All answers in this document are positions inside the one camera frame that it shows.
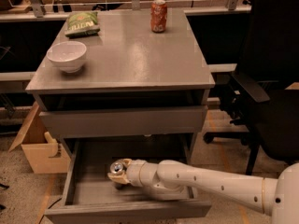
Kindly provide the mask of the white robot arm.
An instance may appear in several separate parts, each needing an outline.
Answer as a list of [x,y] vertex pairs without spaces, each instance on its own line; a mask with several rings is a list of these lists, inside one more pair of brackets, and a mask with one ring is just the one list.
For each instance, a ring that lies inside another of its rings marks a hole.
[[108,178],[119,184],[180,193],[185,187],[209,191],[271,217],[271,224],[299,224],[299,164],[265,178],[208,170],[171,160],[151,163],[120,159]]

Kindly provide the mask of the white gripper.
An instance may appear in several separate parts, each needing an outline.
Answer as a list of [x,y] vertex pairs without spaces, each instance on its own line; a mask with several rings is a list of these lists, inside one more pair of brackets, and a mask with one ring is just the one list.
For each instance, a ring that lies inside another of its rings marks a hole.
[[143,160],[121,159],[121,163],[124,167],[128,167],[126,174],[117,175],[109,173],[107,175],[108,178],[115,183],[123,185],[130,183],[134,187],[141,187],[140,172],[146,162]]

